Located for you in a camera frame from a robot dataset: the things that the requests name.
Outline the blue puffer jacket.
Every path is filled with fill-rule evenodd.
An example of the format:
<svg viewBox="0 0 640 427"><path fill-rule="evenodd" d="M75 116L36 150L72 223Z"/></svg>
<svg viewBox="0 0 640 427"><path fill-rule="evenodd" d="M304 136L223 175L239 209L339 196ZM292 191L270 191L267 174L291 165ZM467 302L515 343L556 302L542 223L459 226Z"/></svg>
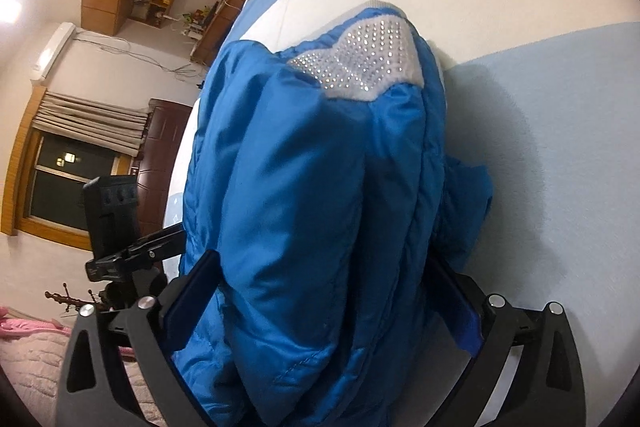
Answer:
<svg viewBox="0 0 640 427"><path fill-rule="evenodd" d="M386 426L430 317L429 254L462 263L488 213L483 167L447 155L434 53L368 3L272 52L236 40L198 104L182 272L222 280L172 358L219 426Z"/></svg>

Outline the pink floral quilt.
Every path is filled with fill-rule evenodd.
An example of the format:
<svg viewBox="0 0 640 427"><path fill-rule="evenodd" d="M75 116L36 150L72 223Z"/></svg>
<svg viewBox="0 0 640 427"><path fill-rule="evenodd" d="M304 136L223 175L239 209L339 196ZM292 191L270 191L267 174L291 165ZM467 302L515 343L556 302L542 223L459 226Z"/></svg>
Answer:
<svg viewBox="0 0 640 427"><path fill-rule="evenodd" d="M58 382L70 328L58 321L18 317L1 308L1 367L41 426L55 425Z"/></svg>

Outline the beige curtain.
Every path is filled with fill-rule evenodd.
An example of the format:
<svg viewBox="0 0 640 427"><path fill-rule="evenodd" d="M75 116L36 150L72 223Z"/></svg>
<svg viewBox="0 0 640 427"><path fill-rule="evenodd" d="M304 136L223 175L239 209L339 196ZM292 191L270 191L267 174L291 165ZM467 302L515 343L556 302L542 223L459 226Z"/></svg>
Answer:
<svg viewBox="0 0 640 427"><path fill-rule="evenodd" d="M148 113L47 91L32 120L39 131L136 157Z"/></svg>

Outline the white air conditioner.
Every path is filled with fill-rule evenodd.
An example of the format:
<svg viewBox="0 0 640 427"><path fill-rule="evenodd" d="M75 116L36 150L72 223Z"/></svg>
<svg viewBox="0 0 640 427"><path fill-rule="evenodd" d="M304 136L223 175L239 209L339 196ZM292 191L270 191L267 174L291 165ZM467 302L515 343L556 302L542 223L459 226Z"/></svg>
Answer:
<svg viewBox="0 0 640 427"><path fill-rule="evenodd" d="M53 31L30 70L29 79L33 84L41 84L47 79L51 68L75 32L76 25L71 22L60 23Z"/></svg>

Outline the window with wooden frame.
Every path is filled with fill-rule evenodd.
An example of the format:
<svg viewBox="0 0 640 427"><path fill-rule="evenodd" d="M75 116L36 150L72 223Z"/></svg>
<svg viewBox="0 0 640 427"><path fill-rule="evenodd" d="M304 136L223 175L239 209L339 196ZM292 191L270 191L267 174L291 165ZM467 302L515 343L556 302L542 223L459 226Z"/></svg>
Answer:
<svg viewBox="0 0 640 427"><path fill-rule="evenodd" d="M46 93L32 89L17 129L2 193L1 233L25 232L88 251L82 188L96 173L127 174L132 158L35 128Z"/></svg>

